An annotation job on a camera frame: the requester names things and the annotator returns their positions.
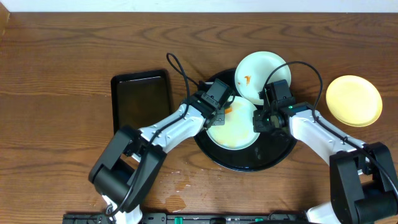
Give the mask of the orange green scrub sponge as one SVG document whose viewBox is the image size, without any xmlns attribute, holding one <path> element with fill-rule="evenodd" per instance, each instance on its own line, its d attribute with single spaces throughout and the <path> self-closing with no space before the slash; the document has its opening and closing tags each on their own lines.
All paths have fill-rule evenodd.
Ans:
<svg viewBox="0 0 398 224">
<path fill-rule="evenodd" d="M 226 108 L 226 109 L 224 110 L 224 113 L 225 113 L 225 114 L 228 114 L 228 113 L 230 113 L 230 112 L 232 112 L 232 111 L 233 111 L 232 107 L 229 107 L 229 108 Z"/>
</svg>

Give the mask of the yellow plate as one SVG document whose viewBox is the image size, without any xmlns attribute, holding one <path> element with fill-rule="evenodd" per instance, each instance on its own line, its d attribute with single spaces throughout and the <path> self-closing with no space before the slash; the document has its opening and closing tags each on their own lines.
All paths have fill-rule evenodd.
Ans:
<svg viewBox="0 0 398 224">
<path fill-rule="evenodd" d="M 326 104 L 338 121 L 354 127 L 369 126 L 382 113 L 382 98 L 377 88 L 355 75 L 334 79 L 326 90 Z"/>
</svg>

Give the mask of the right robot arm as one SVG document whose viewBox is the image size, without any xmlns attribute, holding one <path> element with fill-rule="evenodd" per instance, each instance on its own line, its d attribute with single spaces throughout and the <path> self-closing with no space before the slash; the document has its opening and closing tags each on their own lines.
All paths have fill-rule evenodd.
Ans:
<svg viewBox="0 0 398 224">
<path fill-rule="evenodd" d="M 397 215 L 397 175 L 387 146 L 352 138 L 308 103 L 266 106 L 254 130 L 285 131 L 305 143 L 330 169 L 330 201 L 307 210 L 310 223 L 374 223 Z"/>
</svg>

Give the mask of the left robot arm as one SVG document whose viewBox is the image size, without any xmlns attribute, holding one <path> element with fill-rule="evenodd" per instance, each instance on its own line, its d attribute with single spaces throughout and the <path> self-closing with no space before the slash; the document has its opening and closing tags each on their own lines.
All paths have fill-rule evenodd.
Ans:
<svg viewBox="0 0 398 224">
<path fill-rule="evenodd" d="M 173 148 L 209 128 L 234 101 L 218 108 L 204 100 L 185 100 L 176 112 L 151 126 L 125 126 L 114 134 L 89 173 L 88 179 L 107 203 L 105 216 L 112 223 L 139 223 L 140 204 Z"/>
</svg>

